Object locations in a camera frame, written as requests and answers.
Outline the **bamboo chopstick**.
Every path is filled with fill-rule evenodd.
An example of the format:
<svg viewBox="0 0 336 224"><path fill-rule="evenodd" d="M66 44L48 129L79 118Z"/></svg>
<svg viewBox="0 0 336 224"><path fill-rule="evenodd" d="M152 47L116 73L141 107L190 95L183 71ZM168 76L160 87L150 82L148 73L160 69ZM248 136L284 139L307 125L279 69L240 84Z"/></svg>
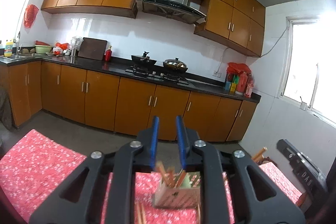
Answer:
<svg viewBox="0 0 336 224"><path fill-rule="evenodd" d="M169 187L173 188L175 186L174 172L172 170L169 170L168 175L169 175Z"/></svg>
<svg viewBox="0 0 336 224"><path fill-rule="evenodd" d="M263 154L267 151L267 147L262 147L258 153L256 153L253 157L252 160L254 162L258 162L264 158Z"/></svg>
<svg viewBox="0 0 336 224"><path fill-rule="evenodd" d="M140 205L138 202L135 203L135 208L136 208L136 213L137 213L137 223L142 224L142 214L141 214L141 209L140 209Z"/></svg>
<svg viewBox="0 0 336 224"><path fill-rule="evenodd" d="M165 170L165 167L161 161L157 161L155 164L156 171L159 172L162 176L163 182L166 186L169 187L169 175L168 171Z"/></svg>
<svg viewBox="0 0 336 224"><path fill-rule="evenodd" d="M181 170L181 172L178 176L177 182L175 183L176 188L179 188L182 185L183 180L185 179L185 176L186 176L186 171L183 169L183 170Z"/></svg>
<svg viewBox="0 0 336 224"><path fill-rule="evenodd" d="M142 223L147 224L146 212L143 203L141 204L141 217L142 217Z"/></svg>

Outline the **brown lower kitchen cabinets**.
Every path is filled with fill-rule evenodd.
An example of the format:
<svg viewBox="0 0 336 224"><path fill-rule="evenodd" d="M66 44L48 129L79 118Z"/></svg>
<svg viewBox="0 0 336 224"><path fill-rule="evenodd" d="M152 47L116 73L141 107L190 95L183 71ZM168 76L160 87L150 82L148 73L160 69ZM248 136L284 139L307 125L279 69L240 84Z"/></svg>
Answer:
<svg viewBox="0 0 336 224"><path fill-rule="evenodd" d="M1 64L13 124L40 110L91 127L136 135L160 120L159 138L175 140L175 118L206 141L243 139L260 97L240 100L206 90L186 90L50 61Z"/></svg>

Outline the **red floral tablecloth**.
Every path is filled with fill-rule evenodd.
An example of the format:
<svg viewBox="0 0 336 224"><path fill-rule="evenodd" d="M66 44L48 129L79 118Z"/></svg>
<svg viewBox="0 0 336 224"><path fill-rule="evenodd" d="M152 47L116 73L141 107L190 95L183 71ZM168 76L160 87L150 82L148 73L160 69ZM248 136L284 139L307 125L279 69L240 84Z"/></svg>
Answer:
<svg viewBox="0 0 336 224"><path fill-rule="evenodd" d="M1 223L30 223L33 212L86 158L30 131L1 159ZM136 173L132 223L137 223L136 202L140 208L143 203L147 223L201 222L201 204L179 210L152 205L161 179L155 167L151 173Z"/></svg>

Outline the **perforated metal utensil holder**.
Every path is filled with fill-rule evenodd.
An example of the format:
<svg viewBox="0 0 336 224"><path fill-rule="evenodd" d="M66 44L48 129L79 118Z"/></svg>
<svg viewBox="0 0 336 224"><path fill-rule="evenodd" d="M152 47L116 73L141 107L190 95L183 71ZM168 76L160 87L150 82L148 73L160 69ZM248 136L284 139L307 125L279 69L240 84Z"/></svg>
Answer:
<svg viewBox="0 0 336 224"><path fill-rule="evenodd" d="M169 187L161 179L153 194L152 205L159 209L194 209L201 204L201 175L187 173L179 187Z"/></svg>

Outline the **window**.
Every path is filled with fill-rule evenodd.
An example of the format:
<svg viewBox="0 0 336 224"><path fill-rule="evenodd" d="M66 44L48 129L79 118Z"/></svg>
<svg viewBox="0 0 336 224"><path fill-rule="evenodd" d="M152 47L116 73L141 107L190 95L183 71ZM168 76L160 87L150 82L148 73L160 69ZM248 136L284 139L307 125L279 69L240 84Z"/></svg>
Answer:
<svg viewBox="0 0 336 224"><path fill-rule="evenodd" d="M281 96L335 123L335 21L319 18L289 22Z"/></svg>

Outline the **red oil bottle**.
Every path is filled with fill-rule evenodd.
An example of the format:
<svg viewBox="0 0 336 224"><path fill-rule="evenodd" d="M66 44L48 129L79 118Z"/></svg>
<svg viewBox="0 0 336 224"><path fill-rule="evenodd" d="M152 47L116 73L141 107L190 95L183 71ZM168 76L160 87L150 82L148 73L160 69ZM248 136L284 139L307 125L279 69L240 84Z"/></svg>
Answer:
<svg viewBox="0 0 336 224"><path fill-rule="evenodd" d="M248 75L248 80L247 80L247 85L246 85L246 89L244 92L244 96L245 98L250 98L252 95L252 91L253 91L253 87L254 87L254 78L251 74Z"/></svg>

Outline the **black countertop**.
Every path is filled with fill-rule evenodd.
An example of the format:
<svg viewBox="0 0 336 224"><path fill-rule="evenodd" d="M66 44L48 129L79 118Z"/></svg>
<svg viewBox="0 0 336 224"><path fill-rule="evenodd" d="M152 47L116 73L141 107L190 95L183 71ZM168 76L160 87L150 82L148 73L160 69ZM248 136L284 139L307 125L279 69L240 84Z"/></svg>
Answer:
<svg viewBox="0 0 336 224"><path fill-rule="evenodd" d="M235 93L230 93L224 90L224 83L209 79L207 77L195 75L189 72L181 74L182 80L178 83L173 80L168 80L163 77L165 70L163 67L155 65L148 75L136 73L134 68L134 62L122 59L119 57L113 57L111 62L104 62L98 60L91 60L82 57L70 57L70 56L48 56L48 55L22 55L18 58L13 57L1 57L1 65L11 67L14 65L25 64L32 61L46 61L59 65L67 65L74 68L85 69L88 71L94 71L99 73L105 73L108 75L115 75L125 77L128 79L144 81L146 83L163 85L171 88L179 88L188 91L195 91L204 94L211 94L224 98L230 98L240 101L250 101L259 103L261 96L252 93L250 98L239 96Z"/></svg>

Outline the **red plastic bag on counter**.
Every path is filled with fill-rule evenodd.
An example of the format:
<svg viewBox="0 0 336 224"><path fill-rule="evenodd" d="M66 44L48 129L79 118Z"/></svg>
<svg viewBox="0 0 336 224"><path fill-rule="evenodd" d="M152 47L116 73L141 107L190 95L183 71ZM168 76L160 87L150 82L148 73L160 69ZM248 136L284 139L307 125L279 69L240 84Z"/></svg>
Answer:
<svg viewBox="0 0 336 224"><path fill-rule="evenodd" d="M229 82L232 82L232 77L231 75L241 75L243 72L246 73L246 77L245 77L245 80L244 82L247 83L247 80L248 80L248 76L252 73L250 68L246 65L246 64L243 64L243 63L228 63L228 67L227 67L227 70L226 70L226 81L229 81Z"/></svg>

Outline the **dark wooden cutting board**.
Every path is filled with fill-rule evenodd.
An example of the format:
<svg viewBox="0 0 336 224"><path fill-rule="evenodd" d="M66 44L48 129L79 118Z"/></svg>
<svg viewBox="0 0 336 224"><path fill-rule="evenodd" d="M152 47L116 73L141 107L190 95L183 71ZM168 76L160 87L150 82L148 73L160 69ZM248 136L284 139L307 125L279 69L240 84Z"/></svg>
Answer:
<svg viewBox="0 0 336 224"><path fill-rule="evenodd" d="M78 57L102 61L106 50L107 41L93 38L83 38Z"/></svg>

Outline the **green basin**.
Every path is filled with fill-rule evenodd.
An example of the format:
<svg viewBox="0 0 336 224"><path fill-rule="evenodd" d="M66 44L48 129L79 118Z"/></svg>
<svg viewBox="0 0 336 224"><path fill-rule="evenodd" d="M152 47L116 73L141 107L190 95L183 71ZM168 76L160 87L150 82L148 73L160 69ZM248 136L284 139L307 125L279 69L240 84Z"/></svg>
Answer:
<svg viewBox="0 0 336 224"><path fill-rule="evenodd" d="M50 53L52 51L52 46L46 46L46 45L35 45L35 53L37 54L47 54Z"/></svg>

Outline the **lidded black wok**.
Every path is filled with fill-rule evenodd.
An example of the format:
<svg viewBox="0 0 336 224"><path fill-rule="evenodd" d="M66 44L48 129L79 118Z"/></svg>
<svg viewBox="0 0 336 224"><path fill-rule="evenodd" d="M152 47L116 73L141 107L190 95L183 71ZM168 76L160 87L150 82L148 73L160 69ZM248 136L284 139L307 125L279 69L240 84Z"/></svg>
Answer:
<svg viewBox="0 0 336 224"><path fill-rule="evenodd" d="M182 74L185 73L188 70L187 65L180 61L179 58L175 59L166 59L163 62L163 67L167 73L170 74Z"/></svg>

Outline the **yellow detergent bottle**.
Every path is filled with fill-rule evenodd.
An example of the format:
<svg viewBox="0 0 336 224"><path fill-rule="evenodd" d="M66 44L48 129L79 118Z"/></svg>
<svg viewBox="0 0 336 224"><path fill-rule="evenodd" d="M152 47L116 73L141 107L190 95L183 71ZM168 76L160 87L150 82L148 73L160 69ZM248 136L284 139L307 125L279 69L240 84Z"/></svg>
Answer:
<svg viewBox="0 0 336 224"><path fill-rule="evenodd" d="M4 48L4 57L10 57L13 54L13 40L7 40Z"/></svg>

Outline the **steel range hood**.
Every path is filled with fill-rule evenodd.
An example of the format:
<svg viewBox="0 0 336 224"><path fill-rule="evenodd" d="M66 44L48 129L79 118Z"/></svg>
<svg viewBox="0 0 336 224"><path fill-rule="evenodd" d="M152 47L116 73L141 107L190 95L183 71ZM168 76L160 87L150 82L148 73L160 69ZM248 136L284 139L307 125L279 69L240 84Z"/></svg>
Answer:
<svg viewBox="0 0 336 224"><path fill-rule="evenodd" d="M203 0L135 0L139 11L163 16L186 24L201 24L206 21Z"/></svg>

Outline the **red bag on wall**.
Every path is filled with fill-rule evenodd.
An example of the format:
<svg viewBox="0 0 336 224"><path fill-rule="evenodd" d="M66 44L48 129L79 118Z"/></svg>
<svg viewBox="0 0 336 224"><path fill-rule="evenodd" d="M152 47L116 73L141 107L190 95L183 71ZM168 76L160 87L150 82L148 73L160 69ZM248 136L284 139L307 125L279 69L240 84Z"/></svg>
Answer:
<svg viewBox="0 0 336 224"><path fill-rule="evenodd" d="M38 12L39 8L33 4L30 4L26 7L23 18L23 24L26 29L30 29L32 27Z"/></svg>

